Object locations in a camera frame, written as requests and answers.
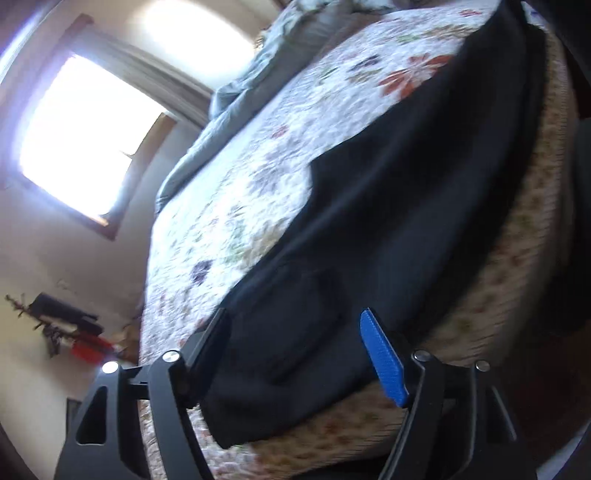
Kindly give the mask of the grey blue duvet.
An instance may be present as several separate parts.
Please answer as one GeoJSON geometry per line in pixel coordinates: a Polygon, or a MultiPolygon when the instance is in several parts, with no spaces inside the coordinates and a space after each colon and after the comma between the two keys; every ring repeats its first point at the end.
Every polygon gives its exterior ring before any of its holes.
{"type": "Polygon", "coordinates": [[[283,86],[320,55],[360,14],[399,10],[394,1],[293,1],[263,32],[263,46],[245,71],[214,91],[209,122],[161,185],[155,212],[211,161],[283,86]]]}

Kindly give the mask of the black pants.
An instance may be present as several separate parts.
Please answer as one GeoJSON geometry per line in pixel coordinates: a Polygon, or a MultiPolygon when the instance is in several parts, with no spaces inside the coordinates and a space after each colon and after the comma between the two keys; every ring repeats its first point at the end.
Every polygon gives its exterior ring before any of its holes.
{"type": "Polygon", "coordinates": [[[517,1],[435,76],[311,162],[311,196],[222,300],[231,335],[200,409],[224,448],[266,440],[376,377],[372,309],[416,344],[465,292],[530,161],[544,33],[517,1]]]}

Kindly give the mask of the wooden coat rack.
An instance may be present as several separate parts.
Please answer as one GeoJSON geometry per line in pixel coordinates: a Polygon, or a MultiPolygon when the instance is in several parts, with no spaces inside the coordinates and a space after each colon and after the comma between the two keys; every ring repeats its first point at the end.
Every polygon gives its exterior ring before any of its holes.
{"type": "Polygon", "coordinates": [[[33,301],[27,304],[24,297],[16,299],[10,295],[6,295],[4,299],[17,313],[18,317],[26,315],[36,323],[34,329],[41,332],[50,358],[59,355],[63,346],[66,346],[71,352],[71,346],[75,340],[92,342],[94,339],[100,338],[112,345],[115,356],[111,360],[122,361],[132,365],[138,363],[138,343],[133,338],[129,339],[125,331],[122,331],[121,335],[115,337],[113,340],[109,340],[105,337],[104,331],[99,336],[90,335],[79,330],[76,326],[65,323],[62,320],[33,315],[29,311],[29,305],[33,301]]]}

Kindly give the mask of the floral quilted bedspread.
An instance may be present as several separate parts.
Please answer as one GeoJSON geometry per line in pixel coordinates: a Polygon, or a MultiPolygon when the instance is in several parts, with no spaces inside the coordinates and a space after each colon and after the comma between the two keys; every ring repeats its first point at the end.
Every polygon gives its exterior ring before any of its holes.
{"type": "Polygon", "coordinates": [[[403,420],[360,335],[505,355],[553,262],[572,118],[564,49],[518,1],[400,11],[294,76],[158,198],[141,358],[219,307],[231,336],[189,425],[217,479],[377,451],[403,420]]]}

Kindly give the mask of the grey window curtain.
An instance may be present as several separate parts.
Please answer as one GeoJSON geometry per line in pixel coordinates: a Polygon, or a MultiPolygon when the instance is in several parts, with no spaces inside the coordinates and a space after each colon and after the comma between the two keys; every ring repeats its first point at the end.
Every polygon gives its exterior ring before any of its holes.
{"type": "Polygon", "coordinates": [[[204,129],[212,91],[191,76],[163,60],[110,35],[89,30],[87,48],[105,68],[176,118],[204,129]]]}

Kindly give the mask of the red hanging bag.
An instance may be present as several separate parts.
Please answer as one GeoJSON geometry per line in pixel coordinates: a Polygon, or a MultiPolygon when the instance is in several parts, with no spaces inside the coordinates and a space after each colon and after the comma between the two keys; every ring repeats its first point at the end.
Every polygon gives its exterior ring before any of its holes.
{"type": "Polygon", "coordinates": [[[112,345],[100,338],[96,338],[92,342],[75,340],[71,346],[71,353],[92,365],[102,365],[115,356],[112,345]]]}

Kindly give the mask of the black hanging garment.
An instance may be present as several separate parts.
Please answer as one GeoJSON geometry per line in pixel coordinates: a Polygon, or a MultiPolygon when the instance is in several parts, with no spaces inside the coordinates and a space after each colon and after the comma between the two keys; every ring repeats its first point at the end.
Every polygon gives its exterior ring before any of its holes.
{"type": "Polygon", "coordinates": [[[40,293],[29,305],[29,311],[36,316],[62,320],[76,326],[79,330],[94,336],[103,333],[96,315],[87,313],[68,303],[62,302],[46,293],[40,293]]]}

